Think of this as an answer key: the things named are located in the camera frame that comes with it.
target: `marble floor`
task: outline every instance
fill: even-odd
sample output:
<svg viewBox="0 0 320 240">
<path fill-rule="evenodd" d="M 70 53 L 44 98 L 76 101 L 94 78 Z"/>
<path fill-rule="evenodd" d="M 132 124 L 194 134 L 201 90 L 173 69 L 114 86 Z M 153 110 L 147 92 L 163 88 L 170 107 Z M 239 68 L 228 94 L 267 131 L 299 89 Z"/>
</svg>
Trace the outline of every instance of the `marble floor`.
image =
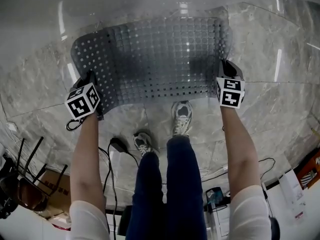
<svg viewBox="0 0 320 240">
<path fill-rule="evenodd" d="M 238 114 L 251 134 L 260 159 L 274 158 L 274 168 L 263 181 L 272 182 L 296 166 L 320 142 L 311 127 L 320 130 L 320 5 L 302 0 L 250 0 L 198 12 L 222 17 L 233 31 L 229 60 L 239 66 L 246 81 L 245 99 Z M 71 116 L 64 105 L 72 86 L 68 64 L 72 64 L 73 41 L 103 26 L 120 23 L 92 23 L 71 31 L 68 37 L 53 40 L 16 63 L 0 66 L 0 142 L 17 156 L 22 138 L 27 159 L 38 139 L 44 136 L 31 170 L 43 163 L 60 170 L 70 165 L 79 131 L 69 132 Z M 190 141 L 196 153 L 202 180 L 219 173 L 227 163 L 222 119 L 216 99 L 190 101 L 193 106 Z M 160 171 L 166 182 L 166 143 L 171 137 L 171 103 L 131 104 L 116 107 L 99 123 L 99 145 L 107 148 L 113 136 L 127 141 L 129 150 L 140 159 L 132 142 L 138 130 L 152 133 L 159 148 Z M 7 122 L 15 123 L 17 132 Z M 137 166 L 125 153 L 111 152 L 119 207 L 131 203 Z M 260 163 L 263 173 L 271 161 Z M 100 154 L 100 175 L 108 172 L 107 159 Z M 220 186 L 228 191 L 226 175 L 202 184 L 203 190 Z M 107 206 L 114 205 L 111 180 L 105 191 Z"/>
</svg>

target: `white box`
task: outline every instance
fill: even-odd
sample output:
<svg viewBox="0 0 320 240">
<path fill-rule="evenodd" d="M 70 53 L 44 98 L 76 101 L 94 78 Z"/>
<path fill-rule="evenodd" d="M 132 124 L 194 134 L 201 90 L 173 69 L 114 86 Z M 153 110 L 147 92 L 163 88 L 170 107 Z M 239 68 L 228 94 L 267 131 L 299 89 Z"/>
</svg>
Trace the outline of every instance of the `white box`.
<svg viewBox="0 0 320 240">
<path fill-rule="evenodd" d="M 217 77 L 216 96 L 220 106 L 239 109 L 245 96 L 245 81 Z"/>
<path fill-rule="evenodd" d="M 300 186 L 295 172 L 293 170 L 288 171 L 279 179 L 279 184 L 294 218 L 296 220 L 303 218 L 306 213 L 306 201 L 304 191 Z"/>
<path fill-rule="evenodd" d="M 99 95 L 93 83 L 86 84 L 70 92 L 65 105 L 74 120 L 78 120 L 95 112 L 100 102 Z"/>
</svg>

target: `leg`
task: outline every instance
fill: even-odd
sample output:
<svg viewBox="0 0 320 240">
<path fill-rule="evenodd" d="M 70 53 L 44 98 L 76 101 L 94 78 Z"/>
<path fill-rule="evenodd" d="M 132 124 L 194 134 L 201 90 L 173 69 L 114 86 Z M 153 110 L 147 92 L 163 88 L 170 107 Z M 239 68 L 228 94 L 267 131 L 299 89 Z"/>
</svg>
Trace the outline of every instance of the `leg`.
<svg viewBox="0 0 320 240">
<path fill-rule="evenodd" d="M 137 134 L 134 143 L 142 153 L 132 198 L 127 240 L 164 239 L 164 204 L 159 159 L 145 133 Z"/>
<path fill-rule="evenodd" d="M 174 109 L 173 138 L 167 143 L 167 239 L 206 240 L 202 184 L 188 132 L 189 102 Z"/>
</svg>

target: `chair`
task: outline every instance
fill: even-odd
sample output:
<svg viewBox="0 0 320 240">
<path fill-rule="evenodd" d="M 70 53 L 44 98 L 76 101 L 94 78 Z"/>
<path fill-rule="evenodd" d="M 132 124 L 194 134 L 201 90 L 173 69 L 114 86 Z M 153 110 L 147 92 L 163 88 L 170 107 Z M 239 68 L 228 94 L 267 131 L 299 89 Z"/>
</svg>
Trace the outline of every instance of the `chair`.
<svg viewBox="0 0 320 240">
<path fill-rule="evenodd" d="M 59 175 L 59 178 L 53 188 L 50 188 L 45 183 L 43 183 L 39 178 L 44 174 L 46 171 L 47 164 L 45 163 L 41 170 L 38 172 L 36 176 L 33 176 L 29 170 L 29 164 L 34 157 L 37 149 L 39 148 L 41 142 L 43 141 L 44 137 L 41 137 L 38 143 L 36 144 L 35 148 L 31 152 L 25 167 L 22 172 L 19 171 L 20 166 L 20 158 L 22 148 L 25 142 L 25 139 L 22 139 L 22 143 L 20 146 L 17 162 L 15 168 L 13 168 L 10 173 L 3 178 L 0 179 L 0 188 L 3 192 L 16 204 L 21 205 L 29 210 L 32 211 L 43 211 L 47 207 L 47 203 L 49 198 L 57 191 L 60 180 L 62 175 L 67 169 L 67 165 L 63 167 L 62 172 Z M 32 180 L 27 177 L 27 172 L 31 175 Z M 50 193 L 45 192 L 42 190 L 38 185 L 36 185 L 36 181 L 40 184 L 45 185 L 46 187 L 50 188 Z"/>
</svg>

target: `power adapter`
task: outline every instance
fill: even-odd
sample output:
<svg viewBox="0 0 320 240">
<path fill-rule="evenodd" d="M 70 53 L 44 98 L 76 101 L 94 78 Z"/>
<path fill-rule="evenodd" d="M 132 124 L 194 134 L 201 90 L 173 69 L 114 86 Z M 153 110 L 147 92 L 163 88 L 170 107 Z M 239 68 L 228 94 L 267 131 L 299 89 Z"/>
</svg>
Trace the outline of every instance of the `power adapter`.
<svg viewBox="0 0 320 240">
<path fill-rule="evenodd" d="M 124 144 L 119 138 L 112 138 L 110 140 L 110 145 L 120 153 L 129 153 L 126 144 Z"/>
</svg>

